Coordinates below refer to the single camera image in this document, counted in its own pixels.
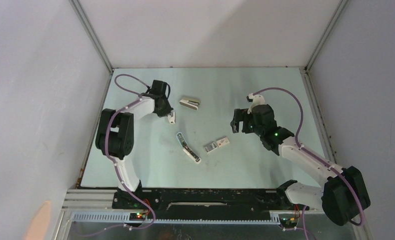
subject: light blue table surface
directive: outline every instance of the light blue table surface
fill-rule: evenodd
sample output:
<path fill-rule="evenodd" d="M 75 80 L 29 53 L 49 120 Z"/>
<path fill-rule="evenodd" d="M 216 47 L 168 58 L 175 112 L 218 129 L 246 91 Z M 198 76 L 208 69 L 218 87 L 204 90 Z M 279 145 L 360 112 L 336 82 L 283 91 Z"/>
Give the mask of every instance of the light blue table surface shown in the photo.
<path fill-rule="evenodd" d="M 154 79 L 171 85 L 169 102 L 176 111 L 176 124 L 150 114 L 134 123 L 134 148 L 131 152 L 137 176 L 144 187 L 161 188 L 276 188 L 290 179 L 317 186 L 315 180 L 297 165 L 267 151 L 251 133 L 232 133 L 234 109 L 248 108 L 246 96 L 268 87 L 285 88 L 301 101 L 304 120 L 299 140 L 319 154 L 323 148 L 310 103 L 298 68 L 135 68 L 116 69 L 104 108 L 119 109 L 136 99 L 114 83 L 118 74 L 136 76 L 148 85 Z M 119 83 L 142 93 L 137 81 L 120 77 Z M 299 107 L 288 94 L 270 90 L 262 93 L 275 114 L 277 124 L 296 132 Z M 179 104 L 182 96 L 201 100 L 195 111 Z M 194 163 L 182 150 L 176 133 L 182 132 L 189 146 L 202 161 Z M 230 144 L 206 153 L 204 146 L 228 137 Z M 112 163 L 93 142 L 81 182 L 82 187 L 116 187 Z"/>

